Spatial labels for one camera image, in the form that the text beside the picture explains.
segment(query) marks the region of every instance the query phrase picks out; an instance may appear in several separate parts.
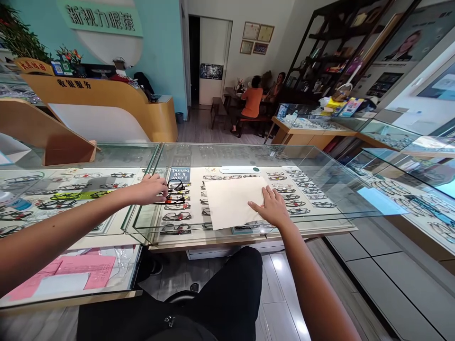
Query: wooden bench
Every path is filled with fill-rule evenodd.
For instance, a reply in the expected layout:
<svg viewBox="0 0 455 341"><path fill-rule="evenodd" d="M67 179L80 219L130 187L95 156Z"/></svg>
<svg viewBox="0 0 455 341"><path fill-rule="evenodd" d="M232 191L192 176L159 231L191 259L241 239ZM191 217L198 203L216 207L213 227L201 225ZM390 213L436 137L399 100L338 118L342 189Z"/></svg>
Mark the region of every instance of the wooden bench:
<svg viewBox="0 0 455 341"><path fill-rule="evenodd" d="M238 137L242 137L242 126L243 122L260 122L260 128L261 128L261 135L258 134L259 137L265 137L265 125L267 122L270 122L271 119L270 117L266 115L260 115L256 118L241 118L239 120L238 126L237 126L237 131L238 131Z"/></svg>
<svg viewBox="0 0 455 341"><path fill-rule="evenodd" d="M213 110L215 111L215 115L213 116L212 129L215 126L215 120L216 120L217 116L227 116L228 115L226 108L224 108L223 100L221 99L221 97L213 97L212 107L210 108L210 115L212 115ZM223 117L223 123L224 123L224 130L226 130L225 117Z"/></svg>

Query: trash bin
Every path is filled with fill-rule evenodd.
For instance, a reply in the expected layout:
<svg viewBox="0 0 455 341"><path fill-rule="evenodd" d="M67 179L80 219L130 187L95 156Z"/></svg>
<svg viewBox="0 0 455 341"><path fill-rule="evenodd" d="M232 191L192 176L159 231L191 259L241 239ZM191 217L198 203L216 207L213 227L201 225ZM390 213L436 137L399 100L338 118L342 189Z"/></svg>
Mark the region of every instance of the trash bin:
<svg viewBox="0 0 455 341"><path fill-rule="evenodd" d="M175 113L175 119L177 121L177 124L183 124L183 113Z"/></svg>

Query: beige cloth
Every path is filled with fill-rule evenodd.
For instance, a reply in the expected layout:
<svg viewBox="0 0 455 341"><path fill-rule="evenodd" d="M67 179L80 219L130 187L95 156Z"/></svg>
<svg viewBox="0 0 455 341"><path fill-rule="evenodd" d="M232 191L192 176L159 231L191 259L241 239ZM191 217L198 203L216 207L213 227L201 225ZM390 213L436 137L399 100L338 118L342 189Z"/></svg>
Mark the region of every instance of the beige cloth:
<svg viewBox="0 0 455 341"><path fill-rule="evenodd" d="M265 186L267 182L263 177L206 181L213 229L221 230L262 220L248 205L248 201L263 205L262 187Z"/></svg>

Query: black pants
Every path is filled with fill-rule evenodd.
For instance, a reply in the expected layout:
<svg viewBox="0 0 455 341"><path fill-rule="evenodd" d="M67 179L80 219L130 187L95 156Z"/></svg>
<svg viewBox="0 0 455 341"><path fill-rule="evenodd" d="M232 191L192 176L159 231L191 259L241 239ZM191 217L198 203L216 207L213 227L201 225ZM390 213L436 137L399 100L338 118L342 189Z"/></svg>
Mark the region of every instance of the black pants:
<svg viewBox="0 0 455 341"><path fill-rule="evenodd" d="M82 305L77 340L145 340L166 328L169 315L183 315L207 328L219 341L253 341L262 289L261 254L244 247L233 255L199 294L179 308L142 296Z"/></svg>
<svg viewBox="0 0 455 341"><path fill-rule="evenodd" d="M248 117L242 115L242 109L230 109L229 116L231 117L231 124L236 126L241 118L253 119L254 117Z"/></svg>

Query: wooden floor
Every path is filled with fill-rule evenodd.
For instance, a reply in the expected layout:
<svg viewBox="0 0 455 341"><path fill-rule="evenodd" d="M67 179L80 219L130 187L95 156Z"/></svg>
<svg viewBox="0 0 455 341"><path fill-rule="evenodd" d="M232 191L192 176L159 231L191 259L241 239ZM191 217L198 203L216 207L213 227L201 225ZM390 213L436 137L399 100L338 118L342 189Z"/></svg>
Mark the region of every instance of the wooden floor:
<svg viewBox="0 0 455 341"><path fill-rule="evenodd" d="M264 139L244 134L240 139L217 123L211 130L210 111L205 107L192 110L191 119L179 126L179 142L262 144ZM362 340L392 340L372 313L335 257L321 240L309 248L326 274L332 287L351 316ZM187 260L185 253L169 254L171 262L163 272L144 281L141 286L152 296L165 300L173 293L189 289L194 282L200 288L221 268L223 258ZM263 256L263 288L259 317L256 321L257 340L310 340L298 306L297 294L285 253ZM0 319L0 340L45 341L75 340L78 307L42 311Z"/></svg>

